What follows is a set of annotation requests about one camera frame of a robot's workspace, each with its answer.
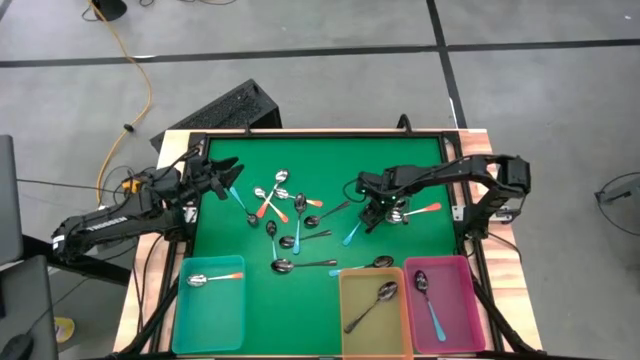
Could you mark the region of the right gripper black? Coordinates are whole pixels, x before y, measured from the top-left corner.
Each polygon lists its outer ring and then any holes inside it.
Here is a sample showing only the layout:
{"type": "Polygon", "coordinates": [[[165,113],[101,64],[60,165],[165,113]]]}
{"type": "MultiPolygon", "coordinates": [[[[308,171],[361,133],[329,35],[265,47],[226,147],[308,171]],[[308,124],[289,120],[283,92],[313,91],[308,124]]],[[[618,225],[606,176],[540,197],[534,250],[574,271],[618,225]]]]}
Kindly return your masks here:
{"type": "MultiPolygon", "coordinates": [[[[396,168],[385,169],[381,174],[360,172],[356,178],[356,191],[368,196],[372,201],[391,205],[408,195],[403,185],[395,183],[396,168]]],[[[384,211],[375,211],[369,202],[360,212],[359,219],[371,233],[384,219],[384,211]]]]}

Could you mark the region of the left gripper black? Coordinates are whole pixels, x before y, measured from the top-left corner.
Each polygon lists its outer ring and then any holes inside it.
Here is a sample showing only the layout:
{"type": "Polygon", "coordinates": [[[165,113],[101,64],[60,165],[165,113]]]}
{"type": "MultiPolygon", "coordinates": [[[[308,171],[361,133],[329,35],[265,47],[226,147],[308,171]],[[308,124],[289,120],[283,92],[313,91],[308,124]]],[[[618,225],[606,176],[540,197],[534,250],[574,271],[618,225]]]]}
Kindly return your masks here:
{"type": "Polygon", "coordinates": [[[213,160],[201,156],[188,159],[182,183],[182,200],[192,201],[209,191],[220,200],[226,200],[226,191],[244,170],[243,165],[236,166],[238,160],[238,157],[213,160]]]}

